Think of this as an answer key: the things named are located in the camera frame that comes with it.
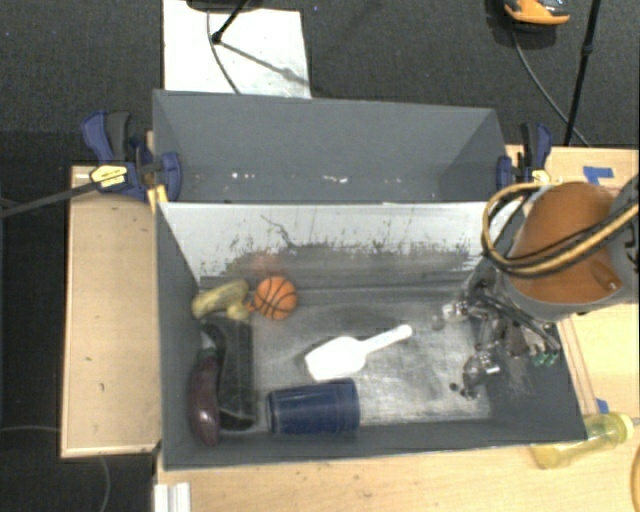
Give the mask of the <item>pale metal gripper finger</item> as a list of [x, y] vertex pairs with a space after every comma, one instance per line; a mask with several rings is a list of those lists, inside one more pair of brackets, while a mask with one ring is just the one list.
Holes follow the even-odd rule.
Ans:
[[469, 319], [469, 308], [466, 300], [454, 300], [439, 305], [431, 316], [430, 326], [434, 331], [441, 331], [449, 325], [465, 322]]
[[490, 352], [477, 352], [464, 364], [461, 395], [472, 400], [478, 396], [478, 389], [493, 376], [500, 373], [500, 366]]

